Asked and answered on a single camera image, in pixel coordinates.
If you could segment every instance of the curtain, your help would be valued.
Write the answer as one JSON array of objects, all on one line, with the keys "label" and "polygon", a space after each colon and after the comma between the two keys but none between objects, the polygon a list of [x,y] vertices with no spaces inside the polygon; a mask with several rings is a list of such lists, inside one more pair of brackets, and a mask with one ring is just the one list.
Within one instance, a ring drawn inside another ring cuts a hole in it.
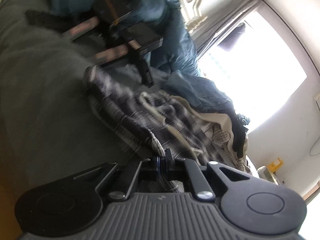
[{"label": "curtain", "polygon": [[209,17],[192,35],[197,49],[197,58],[202,57],[211,46],[219,44],[261,3],[262,0],[233,0]]}]

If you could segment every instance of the patterned fabric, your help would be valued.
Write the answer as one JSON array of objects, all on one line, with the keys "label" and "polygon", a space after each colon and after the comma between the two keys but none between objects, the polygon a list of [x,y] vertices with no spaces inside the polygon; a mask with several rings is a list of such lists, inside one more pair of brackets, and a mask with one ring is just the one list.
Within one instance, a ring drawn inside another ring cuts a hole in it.
[{"label": "patterned fabric", "polygon": [[[209,139],[183,104],[168,94],[133,93],[97,66],[86,70],[84,84],[94,113],[140,157],[156,153],[164,162],[164,149],[169,148],[174,158],[190,158],[200,165],[225,163],[212,144],[221,134]],[[164,176],[160,183],[166,191],[181,191],[176,181]]]}]

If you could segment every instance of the window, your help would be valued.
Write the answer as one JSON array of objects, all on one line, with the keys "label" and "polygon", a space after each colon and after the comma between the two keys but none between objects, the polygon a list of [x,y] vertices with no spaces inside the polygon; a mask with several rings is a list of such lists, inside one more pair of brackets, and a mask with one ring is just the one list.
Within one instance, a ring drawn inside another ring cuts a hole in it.
[{"label": "window", "polygon": [[238,25],[242,31],[233,37],[234,44],[223,40],[198,63],[205,77],[232,99],[236,113],[251,119],[248,132],[280,109],[307,77],[286,42],[265,19],[266,12],[274,14],[265,5],[247,15]]}]

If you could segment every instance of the plaid shirt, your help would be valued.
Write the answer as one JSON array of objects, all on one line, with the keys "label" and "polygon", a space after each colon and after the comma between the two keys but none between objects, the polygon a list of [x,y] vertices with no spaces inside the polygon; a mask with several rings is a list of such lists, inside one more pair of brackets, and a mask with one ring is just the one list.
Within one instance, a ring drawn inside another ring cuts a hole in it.
[{"label": "plaid shirt", "polygon": [[[130,147],[142,158],[156,153],[164,161],[164,149],[169,148],[174,158],[225,164],[212,144],[224,136],[214,133],[209,139],[183,104],[168,94],[133,93],[97,66],[86,70],[84,84],[94,113],[122,139],[124,149]],[[160,183],[167,191],[181,191],[179,183],[163,176]]]}]

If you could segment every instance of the white carved headboard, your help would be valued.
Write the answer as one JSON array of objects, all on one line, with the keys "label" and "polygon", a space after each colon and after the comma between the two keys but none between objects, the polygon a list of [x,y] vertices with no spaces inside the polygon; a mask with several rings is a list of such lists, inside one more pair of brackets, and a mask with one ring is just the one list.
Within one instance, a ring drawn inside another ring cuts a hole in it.
[{"label": "white carved headboard", "polygon": [[202,16],[200,4],[202,0],[179,0],[181,13],[186,22],[186,29],[192,33],[207,17]]}]

